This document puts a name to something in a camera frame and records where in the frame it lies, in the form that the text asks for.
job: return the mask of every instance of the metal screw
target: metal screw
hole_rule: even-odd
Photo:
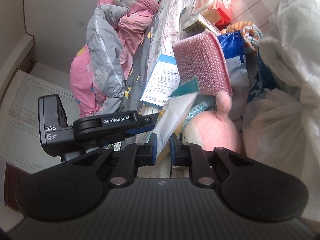
[[[214,183],[214,179],[210,177],[202,177],[198,180],[198,182],[202,185],[209,186]]]
[[[126,179],[123,178],[123,177],[114,177],[110,180],[110,182],[113,184],[113,185],[122,185],[124,183],[126,183]]]

